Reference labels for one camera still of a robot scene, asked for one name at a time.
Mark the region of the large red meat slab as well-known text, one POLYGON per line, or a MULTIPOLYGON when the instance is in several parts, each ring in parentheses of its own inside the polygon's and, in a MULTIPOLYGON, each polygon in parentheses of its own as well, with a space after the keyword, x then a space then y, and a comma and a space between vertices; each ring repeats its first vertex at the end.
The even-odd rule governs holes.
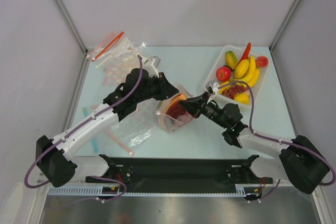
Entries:
POLYGON ((166 112, 164 113, 173 127, 183 126, 192 120, 191 115, 186 112, 180 105, 179 102, 187 100, 185 94, 180 93, 176 95, 169 103, 166 112))

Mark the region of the clear pink-zip bag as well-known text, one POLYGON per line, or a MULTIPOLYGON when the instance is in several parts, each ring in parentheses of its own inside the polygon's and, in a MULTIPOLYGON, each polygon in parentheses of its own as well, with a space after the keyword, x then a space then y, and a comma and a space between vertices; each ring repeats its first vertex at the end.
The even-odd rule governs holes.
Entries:
POLYGON ((158 126, 167 132, 175 131, 190 123, 193 119, 193 117, 179 104, 179 101, 185 101, 188 98, 192 98, 193 95, 179 83, 175 83, 174 87, 179 90, 178 94, 168 100, 161 101, 155 112, 158 126))

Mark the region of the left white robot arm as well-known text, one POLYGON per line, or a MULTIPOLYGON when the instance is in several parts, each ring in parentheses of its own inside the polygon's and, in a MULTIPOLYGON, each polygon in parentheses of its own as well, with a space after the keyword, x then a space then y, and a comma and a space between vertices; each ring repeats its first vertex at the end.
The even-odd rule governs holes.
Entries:
POLYGON ((37 167, 54 187, 65 185, 78 169, 73 157, 94 135, 121 122, 137 109, 139 103, 151 99, 164 101, 178 92, 164 73, 151 76, 145 69, 132 69, 125 81, 76 126, 52 138, 43 135, 37 140, 37 167))

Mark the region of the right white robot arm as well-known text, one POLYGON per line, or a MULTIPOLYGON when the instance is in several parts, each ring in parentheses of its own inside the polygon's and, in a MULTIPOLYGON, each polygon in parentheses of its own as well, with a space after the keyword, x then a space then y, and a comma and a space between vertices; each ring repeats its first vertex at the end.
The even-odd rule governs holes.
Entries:
POLYGON ((334 168, 326 161, 309 139, 298 135, 294 139, 280 138, 254 131, 244 124, 238 105, 228 103, 220 107, 205 92, 200 96, 182 100, 179 105, 193 118, 203 115, 224 128, 222 136, 231 146, 258 151, 267 155, 251 156, 242 169, 243 179, 254 183, 262 177, 290 182, 296 189, 311 194, 334 168))

